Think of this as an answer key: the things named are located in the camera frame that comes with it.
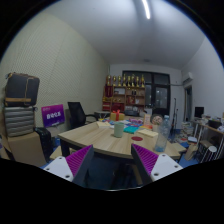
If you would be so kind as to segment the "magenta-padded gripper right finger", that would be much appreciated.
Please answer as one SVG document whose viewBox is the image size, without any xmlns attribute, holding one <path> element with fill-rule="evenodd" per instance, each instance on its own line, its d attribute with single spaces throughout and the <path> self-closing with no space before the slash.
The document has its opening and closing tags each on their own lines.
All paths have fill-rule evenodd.
<svg viewBox="0 0 224 224">
<path fill-rule="evenodd" d="M 131 154 L 144 185 L 182 169 L 182 167 L 167 154 L 162 153 L 157 155 L 136 144 L 131 145 Z"/>
</svg>

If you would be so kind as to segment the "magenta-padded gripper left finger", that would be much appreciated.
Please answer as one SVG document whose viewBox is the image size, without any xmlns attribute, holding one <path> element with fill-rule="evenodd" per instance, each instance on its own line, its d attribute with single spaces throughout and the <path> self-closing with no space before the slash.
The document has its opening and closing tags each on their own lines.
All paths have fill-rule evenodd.
<svg viewBox="0 0 224 224">
<path fill-rule="evenodd" d="M 93 146 L 89 145 L 67 157 L 57 157 L 44 170 L 76 185 L 81 185 L 93 156 Z"/>
</svg>

